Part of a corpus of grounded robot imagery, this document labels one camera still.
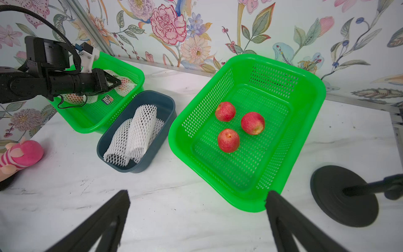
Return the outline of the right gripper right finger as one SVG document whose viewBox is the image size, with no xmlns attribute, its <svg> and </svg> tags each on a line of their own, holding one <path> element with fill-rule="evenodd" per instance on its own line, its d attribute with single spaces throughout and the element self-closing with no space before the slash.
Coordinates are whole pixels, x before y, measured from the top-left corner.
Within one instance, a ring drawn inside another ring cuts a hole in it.
<svg viewBox="0 0 403 252">
<path fill-rule="evenodd" d="M 308 252 L 347 251 L 276 191 L 268 193 L 266 212 L 279 252 L 298 252 L 299 249 L 295 240 L 298 240 Z"/>
</svg>

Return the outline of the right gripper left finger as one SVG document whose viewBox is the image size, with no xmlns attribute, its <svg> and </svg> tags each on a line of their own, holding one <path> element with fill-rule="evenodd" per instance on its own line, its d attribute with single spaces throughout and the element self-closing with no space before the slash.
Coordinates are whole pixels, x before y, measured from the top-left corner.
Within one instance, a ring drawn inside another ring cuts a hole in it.
<svg viewBox="0 0 403 252">
<path fill-rule="evenodd" d="M 116 252 L 130 207 L 127 190 L 120 190 L 75 230 L 48 249 L 49 252 Z"/>
</svg>

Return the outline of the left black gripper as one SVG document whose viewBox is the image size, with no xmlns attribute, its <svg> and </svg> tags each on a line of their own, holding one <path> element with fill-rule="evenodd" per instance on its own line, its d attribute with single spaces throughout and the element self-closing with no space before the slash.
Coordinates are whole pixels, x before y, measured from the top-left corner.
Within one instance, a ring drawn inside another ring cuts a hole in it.
<svg viewBox="0 0 403 252">
<path fill-rule="evenodd" d="M 121 80 L 112 75 L 107 75 L 105 78 L 101 70 L 92 73 L 81 72 L 81 64 L 78 64 L 75 70 L 66 70 L 70 67 L 69 54 L 72 54 L 73 59 L 81 60 L 77 49 L 84 53 L 94 51 L 94 48 L 86 42 L 70 47 L 66 43 L 27 36 L 25 45 L 30 75 L 25 90 L 29 95 L 42 95 L 53 100 L 57 95 L 70 93 L 94 95 L 122 84 Z"/>
</svg>

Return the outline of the red apple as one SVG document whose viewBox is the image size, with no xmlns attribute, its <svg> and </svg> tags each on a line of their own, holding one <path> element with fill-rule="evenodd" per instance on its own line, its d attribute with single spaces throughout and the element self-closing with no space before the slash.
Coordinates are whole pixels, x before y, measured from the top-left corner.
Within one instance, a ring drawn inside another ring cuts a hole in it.
<svg viewBox="0 0 403 252">
<path fill-rule="evenodd" d="M 240 137 L 232 129 L 223 130 L 217 137 L 219 148 L 225 153 L 235 152 L 240 146 Z"/>
<path fill-rule="evenodd" d="M 236 115 L 236 108 L 230 102 L 221 102 L 216 111 L 215 116 L 219 121 L 230 122 Z"/>
</svg>

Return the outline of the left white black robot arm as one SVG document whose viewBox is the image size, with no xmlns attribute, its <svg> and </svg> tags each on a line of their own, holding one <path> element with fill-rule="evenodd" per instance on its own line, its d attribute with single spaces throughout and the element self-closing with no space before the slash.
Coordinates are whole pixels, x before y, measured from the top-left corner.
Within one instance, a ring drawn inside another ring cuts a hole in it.
<svg viewBox="0 0 403 252">
<path fill-rule="evenodd" d="M 62 41 L 27 36 L 27 59 L 18 69 L 1 67 L 1 104 L 43 96 L 50 101 L 57 96 L 76 94 L 96 96 L 121 85 L 121 80 L 100 68 L 94 68 L 99 52 L 87 43 L 73 45 L 53 24 L 31 10 L 2 5 L 1 11 L 27 14 L 46 24 Z"/>
</svg>

